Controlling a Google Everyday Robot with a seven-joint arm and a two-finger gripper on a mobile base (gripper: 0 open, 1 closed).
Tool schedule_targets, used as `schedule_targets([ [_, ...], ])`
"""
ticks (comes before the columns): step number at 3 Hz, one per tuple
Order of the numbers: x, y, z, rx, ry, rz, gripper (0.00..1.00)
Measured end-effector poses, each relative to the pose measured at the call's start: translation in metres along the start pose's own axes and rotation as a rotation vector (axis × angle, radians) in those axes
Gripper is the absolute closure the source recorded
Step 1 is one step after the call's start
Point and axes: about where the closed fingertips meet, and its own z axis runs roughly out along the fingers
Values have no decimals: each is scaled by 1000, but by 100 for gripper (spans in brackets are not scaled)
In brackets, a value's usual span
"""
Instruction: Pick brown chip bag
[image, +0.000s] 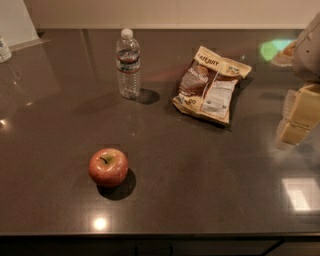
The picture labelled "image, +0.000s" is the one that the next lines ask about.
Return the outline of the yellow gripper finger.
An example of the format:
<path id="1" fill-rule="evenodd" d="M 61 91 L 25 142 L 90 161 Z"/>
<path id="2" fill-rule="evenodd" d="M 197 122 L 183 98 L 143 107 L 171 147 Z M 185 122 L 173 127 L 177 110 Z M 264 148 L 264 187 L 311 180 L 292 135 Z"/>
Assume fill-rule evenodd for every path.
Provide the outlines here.
<path id="1" fill-rule="evenodd" d="M 282 115 L 291 124 L 314 128 L 320 122 L 320 85 L 305 83 L 298 91 L 289 90 Z"/>
<path id="2" fill-rule="evenodd" d="M 276 131 L 276 138 L 286 144 L 298 145 L 309 135 L 309 133 L 309 130 L 291 124 L 286 119 L 282 119 Z"/>

